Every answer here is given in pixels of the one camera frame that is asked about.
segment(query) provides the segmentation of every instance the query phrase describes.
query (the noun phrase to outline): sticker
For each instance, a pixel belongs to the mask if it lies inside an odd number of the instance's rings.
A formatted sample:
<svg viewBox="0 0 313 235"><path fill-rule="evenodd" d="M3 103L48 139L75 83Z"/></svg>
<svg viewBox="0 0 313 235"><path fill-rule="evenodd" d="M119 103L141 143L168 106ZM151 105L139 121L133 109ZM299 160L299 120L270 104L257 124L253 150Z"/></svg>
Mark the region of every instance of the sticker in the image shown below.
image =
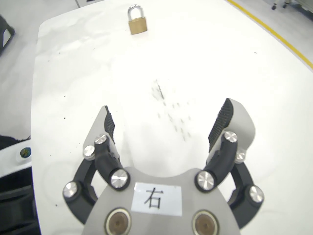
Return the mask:
<svg viewBox="0 0 313 235"><path fill-rule="evenodd" d="M181 187L136 182L131 210L182 216Z"/></svg>

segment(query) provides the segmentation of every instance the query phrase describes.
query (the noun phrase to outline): black cloth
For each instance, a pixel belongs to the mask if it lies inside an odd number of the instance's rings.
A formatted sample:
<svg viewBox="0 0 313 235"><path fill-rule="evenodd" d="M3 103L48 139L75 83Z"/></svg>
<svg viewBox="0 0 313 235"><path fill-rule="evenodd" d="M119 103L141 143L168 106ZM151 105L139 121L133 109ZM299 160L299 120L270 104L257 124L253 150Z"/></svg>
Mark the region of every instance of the black cloth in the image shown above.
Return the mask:
<svg viewBox="0 0 313 235"><path fill-rule="evenodd" d="M26 140L29 140L30 137L28 137L27 139L23 139L23 140L17 140L13 137L10 137L10 136L2 136L0 135L0 150L4 149L4 148L7 148L11 145L14 145L14 144L17 144L19 142L23 142L23 141L26 141Z"/></svg>

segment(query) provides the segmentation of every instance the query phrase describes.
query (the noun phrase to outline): gray gripper housing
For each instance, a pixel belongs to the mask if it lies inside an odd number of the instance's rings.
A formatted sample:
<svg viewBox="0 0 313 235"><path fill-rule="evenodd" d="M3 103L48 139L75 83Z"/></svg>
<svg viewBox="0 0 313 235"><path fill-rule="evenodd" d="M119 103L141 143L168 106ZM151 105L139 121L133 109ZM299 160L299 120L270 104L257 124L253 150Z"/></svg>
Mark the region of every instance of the gray gripper housing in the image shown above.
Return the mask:
<svg viewBox="0 0 313 235"><path fill-rule="evenodd" d="M199 169L191 169L170 178L148 176L133 167L127 167L125 170L131 176L129 186L119 192L109 186L104 189L88 217L83 235L106 234L106 217L116 208L124 208L130 213L131 228L129 235L194 234L192 219L200 210L207 210L215 215L218 221L219 235L240 235L236 219L220 190L216 188L210 193L202 193L196 188L194 177L200 171ZM156 188L158 184L181 186L182 216L131 211L134 188L137 182L149 183Z"/></svg>

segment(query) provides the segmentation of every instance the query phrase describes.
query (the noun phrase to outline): metal bolt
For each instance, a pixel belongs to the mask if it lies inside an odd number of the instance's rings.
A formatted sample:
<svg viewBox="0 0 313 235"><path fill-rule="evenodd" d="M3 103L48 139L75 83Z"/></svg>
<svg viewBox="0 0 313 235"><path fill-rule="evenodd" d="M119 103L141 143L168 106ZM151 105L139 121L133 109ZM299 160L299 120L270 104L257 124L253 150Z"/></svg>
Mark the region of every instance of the metal bolt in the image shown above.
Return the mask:
<svg viewBox="0 0 313 235"><path fill-rule="evenodd" d="M243 149L238 149L236 152L235 163L240 164L243 163L246 159L246 152Z"/></svg>
<svg viewBox="0 0 313 235"><path fill-rule="evenodd" d="M113 210L105 222L105 229L108 235L126 235L131 228L131 216L123 208Z"/></svg>
<svg viewBox="0 0 313 235"><path fill-rule="evenodd" d="M63 196L67 198L74 196L76 192L77 184L74 181L67 183L66 186L63 188Z"/></svg>
<svg viewBox="0 0 313 235"><path fill-rule="evenodd" d="M264 200L264 193L257 186L250 187L249 194L250 194L251 199L256 203L261 203Z"/></svg>
<svg viewBox="0 0 313 235"><path fill-rule="evenodd" d="M123 169L118 169L115 171L111 177L111 185L114 188L123 187L128 180L128 174Z"/></svg>
<svg viewBox="0 0 313 235"><path fill-rule="evenodd" d="M217 235L218 222L210 212L200 211L193 217L192 229L195 235Z"/></svg>
<svg viewBox="0 0 313 235"><path fill-rule="evenodd" d="M105 134L100 134L99 136L96 137L95 139L95 144L102 144L106 141L107 136Z"/></svg>
<svg viewBox="0 0 313 235"><path fill-rule="evenodd" d="M198 185L206 191L210 191L214 187L214 178L205 170L198 173L197 182Z"/></svg>
<svg viewBox="0 0 313 235"><path fill-rule="evenodd" d="M238 140L237 134L232 131L226 131L224 137L230 142L237 142Z"/></svg>
<svg viewBox="0 0 313 235"><path fill-rule="evenodd" d="M95 147L93 145L88 145L83 150L83 156L85 159L90 159L95 154Z"/></svg>

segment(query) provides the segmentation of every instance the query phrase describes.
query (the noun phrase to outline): padlock shackle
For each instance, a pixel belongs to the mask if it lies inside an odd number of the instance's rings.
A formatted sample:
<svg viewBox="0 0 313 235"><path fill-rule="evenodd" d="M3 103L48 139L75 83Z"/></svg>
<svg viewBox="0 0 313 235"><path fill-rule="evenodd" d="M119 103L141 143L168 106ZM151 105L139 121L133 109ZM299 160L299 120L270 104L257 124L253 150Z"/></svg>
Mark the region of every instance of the padlock shackle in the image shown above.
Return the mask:
<svg viewBox="0 0 313 235"><path fill-rule="evenodd" d="M128 12L127 12L127 14L128 14L128 21L132 21L131 12L132 12L132 10L135 9L135 8L137 8L137 9L140 10L140 16L141 16L141 18L144 18L143 9L141 8L141 6L140 6L140 5L137 5L137 4L134 4L134 5L132 5L132 6L130 6L130 7L128 8Z"/></svg>

